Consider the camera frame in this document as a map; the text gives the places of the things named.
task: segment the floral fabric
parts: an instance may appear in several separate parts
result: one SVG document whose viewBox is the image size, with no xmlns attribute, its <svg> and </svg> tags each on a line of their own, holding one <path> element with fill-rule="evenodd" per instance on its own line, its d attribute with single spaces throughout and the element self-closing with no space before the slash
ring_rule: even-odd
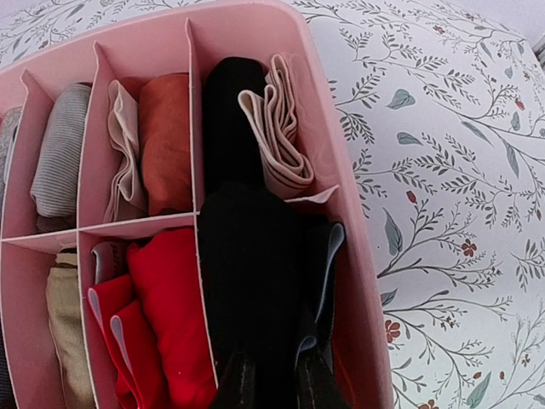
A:
<svg viewBox="0 0 545 409">
<path fill-rule="evenodd" d="M 0 63 L 198 0 L 48 0 Z M 395 408 L 545 408 L 545 78 L 516 32 L 431 0 L 296 0 L 353 160 Z"/>
</svg>

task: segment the floral bedsheet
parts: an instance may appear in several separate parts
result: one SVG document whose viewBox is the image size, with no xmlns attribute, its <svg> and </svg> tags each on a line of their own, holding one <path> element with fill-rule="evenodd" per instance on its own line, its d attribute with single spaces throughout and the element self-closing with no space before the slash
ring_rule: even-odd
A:
<svg viewBox="0 0 545 409">
<path fill-rule="evenodd" d="M 198 0 L 48 0 L 0 65 Z M 431 0 L 295 0 L 369 223 L 395 408 L 545 408 L 545 77 L 508 27 Z"/>
</svg>

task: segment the rust colored fabric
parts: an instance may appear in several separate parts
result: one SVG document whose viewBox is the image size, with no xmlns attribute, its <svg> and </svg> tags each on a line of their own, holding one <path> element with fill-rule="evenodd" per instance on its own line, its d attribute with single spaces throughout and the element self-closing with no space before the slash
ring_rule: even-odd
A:
<svg viewBox="0 0 545 409">
<path fill-rule="evenodd" d="M 189 75 L 150 81 L 140 92 L 138 113 L 149 215 L 192 211 Z"/>
</svg>

